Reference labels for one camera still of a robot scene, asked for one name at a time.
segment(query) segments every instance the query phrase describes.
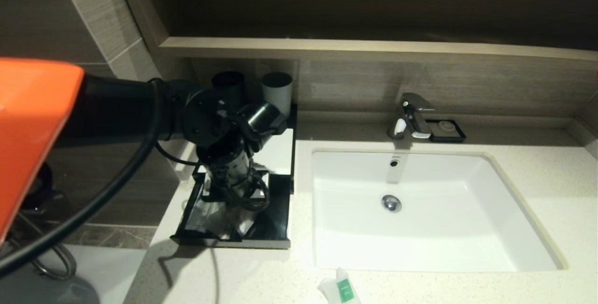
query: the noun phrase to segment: white countertop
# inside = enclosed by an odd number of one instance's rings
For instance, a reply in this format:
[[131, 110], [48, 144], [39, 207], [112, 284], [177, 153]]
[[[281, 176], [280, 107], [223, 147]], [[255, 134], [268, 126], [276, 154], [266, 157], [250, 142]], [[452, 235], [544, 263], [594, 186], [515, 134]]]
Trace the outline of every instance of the white countertop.
[[[181, 183], [125, 302], [326, 303], [316, 287], [323, 278], [334, 277], [335, 271], [319, 269], [313, 261], [311, 155], [315, 149], [392, 152], [395, 146], [384, 135], [384, 128], [299, 125], [289, 250], [178, 247], [169, 236], [177, 229], [193, 184]], [[410, 150], [483, 153], [492, 158], [565, 269], [514, 273], [349, 270], [361, 301], [596, 303], [598, 162], [564, 130], [464, 127], [463, 131], [468, 136], [464, 144], [418, 141]], [[404, 151], [404, 142], [398, 146]]]

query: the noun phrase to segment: faucet handle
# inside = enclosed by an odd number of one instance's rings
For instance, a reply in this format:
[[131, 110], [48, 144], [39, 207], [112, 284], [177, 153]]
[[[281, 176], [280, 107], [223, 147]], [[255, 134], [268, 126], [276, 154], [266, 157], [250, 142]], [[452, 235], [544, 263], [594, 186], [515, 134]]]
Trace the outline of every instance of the faucet handle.
[[401, 95], [401, 108], [406, 108], [407, 106], [417, 111], [436, 110], [430, 102], [416, 93], [403, 93]]

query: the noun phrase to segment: sink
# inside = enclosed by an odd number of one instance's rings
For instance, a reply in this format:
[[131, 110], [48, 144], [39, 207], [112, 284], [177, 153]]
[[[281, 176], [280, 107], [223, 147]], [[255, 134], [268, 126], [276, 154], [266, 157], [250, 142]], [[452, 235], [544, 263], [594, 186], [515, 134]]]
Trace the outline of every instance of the sink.
[[487, 157], [316, 151], [312, 168], [320, 268], [562, 269]]

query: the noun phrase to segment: faucet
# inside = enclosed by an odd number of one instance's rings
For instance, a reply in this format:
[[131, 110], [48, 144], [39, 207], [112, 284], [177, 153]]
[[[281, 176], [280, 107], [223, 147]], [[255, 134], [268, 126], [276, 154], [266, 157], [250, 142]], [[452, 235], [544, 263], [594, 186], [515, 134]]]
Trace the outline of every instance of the faucet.
[[389, 137], [399, 140], [403, 138], [405, 128], [409, 127], [414, 138], [429, 138], [432, 130], [420, 111], [433, 111], [436, 108], [416, 93], [403, 93], [399, 104], [398, 118], [387, 131]]

